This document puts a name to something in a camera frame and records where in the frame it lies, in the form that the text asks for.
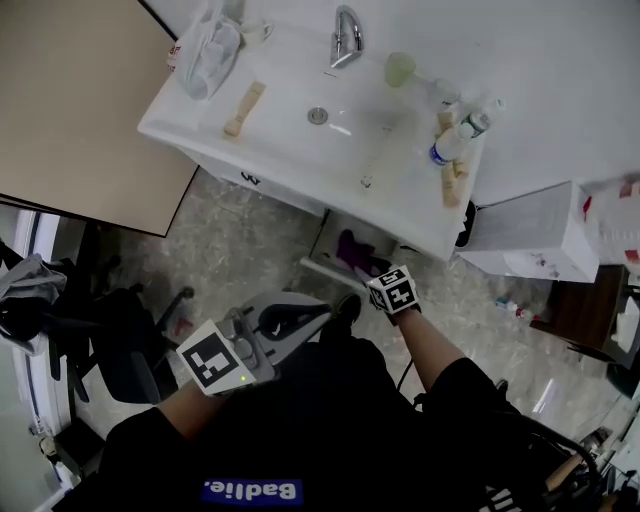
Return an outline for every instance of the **drawer handle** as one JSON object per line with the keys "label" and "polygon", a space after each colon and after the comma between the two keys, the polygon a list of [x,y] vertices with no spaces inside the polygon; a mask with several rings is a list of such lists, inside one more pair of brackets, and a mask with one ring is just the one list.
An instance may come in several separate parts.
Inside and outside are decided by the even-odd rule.
{"label": "drawer handle", "polygon": [[250,181],[254,185],[258,185],[258,183],[260,183],[260,180],[258,178],[256,178],[255,176],[251,176],[251,174],[247,174],[246,172],[241,172],[240,176],[242,176],[245,181]]}

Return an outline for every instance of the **white box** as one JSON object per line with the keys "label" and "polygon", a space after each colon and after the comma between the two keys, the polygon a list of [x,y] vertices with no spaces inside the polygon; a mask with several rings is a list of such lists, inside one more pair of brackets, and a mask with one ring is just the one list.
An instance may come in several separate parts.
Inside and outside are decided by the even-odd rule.
{"label": "white box", "polygon": [[567,182],[483,208],[458,253],[489,274],[592,283],[600,261],[585,234],[586,200]]}

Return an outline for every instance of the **tile floor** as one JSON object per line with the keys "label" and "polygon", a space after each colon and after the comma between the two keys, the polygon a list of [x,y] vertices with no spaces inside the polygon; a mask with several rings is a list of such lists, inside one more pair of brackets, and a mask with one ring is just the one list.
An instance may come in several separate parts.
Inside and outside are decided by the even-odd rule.
{"label": "tile floor", "polygon": [[[166,238],[111,229],[104,232],[102,243],[105,254],[122,257],[113,284],[144,284],[144,298],[156,315],[182,286],[193,286],[196,297],[174,318],[187,318],[197,327],[268,289],[288,286],[325,300],[348,292],[298,263],[309,252],[319,223],[312,215],[200,170]],[[604,364],[567,350],[560,340],[505,317],[493,305],[504,294],[519,303],[541,305],[549,283],[488,276],[455,256],[441,263],[398,252],[396,263],[408,265],[427,318],[493,380],[506,378],[507,397],[522,413],[576,439],[603,424],[622,430],[634,404],[604,378]],[[397,381],[409,361],[399,332],[368,305],[354,331],[380,348]],[[171,363],[183,383],[186,370],[175,355]],[[78,415],[102,436],[147,408],[115,402],[97,368],[85,384],[91,402],[77,402]],[[410,399],[421,392],[414,370],[402,392]]]}

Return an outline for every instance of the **white sink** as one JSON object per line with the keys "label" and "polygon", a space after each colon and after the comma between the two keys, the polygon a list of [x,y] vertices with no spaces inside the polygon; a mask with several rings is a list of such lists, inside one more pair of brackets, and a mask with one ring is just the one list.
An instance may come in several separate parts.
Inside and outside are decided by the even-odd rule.
{"label": "white sink", "polygon": [[[282,170],[321,176],[339,187],[366,187],[394,146],[394,129],[415,126],[417,116],[386,86],[379,64],[363,56],[334,70],[328,61],[327,41],[278,27],[259,51],[241,54],[199,128]],[[254,80],[267,88],[240,136],[228,137],[222,128]],[[328,114],[322,125],[307,118],[315,107]]]}
{"label": "white sink", "polygon": [[[428,158],[436,116],[418,80],[400,89],[384,81],[384,60],[365,53],[345,68],[329,66],[329,34],[276,23],[269,39],[242,50],[208,102],[191,100],[171,77],[138,129],[222,160],[262,180],[358,217],[441,259],[454,248],[475,181],[484,136],[465,161],[460,206],[442,204],[440,169]],[[266,85],[238,137],[223,132],[252,82]],[[314,125],[310,109],[327,121]]]}

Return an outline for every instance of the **black shirt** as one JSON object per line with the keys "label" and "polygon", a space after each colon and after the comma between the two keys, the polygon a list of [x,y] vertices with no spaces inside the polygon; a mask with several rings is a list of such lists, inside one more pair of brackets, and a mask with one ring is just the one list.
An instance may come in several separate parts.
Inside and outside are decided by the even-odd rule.
{"label": "black shirt", "polygon": [[307,344],[282,379],[232,396],[186,441],[157,409],[107,438],[105,508],[475,509],[502,489],[518,444],[491,411],[515,412],[469,359],[417,412],[367,340]]}

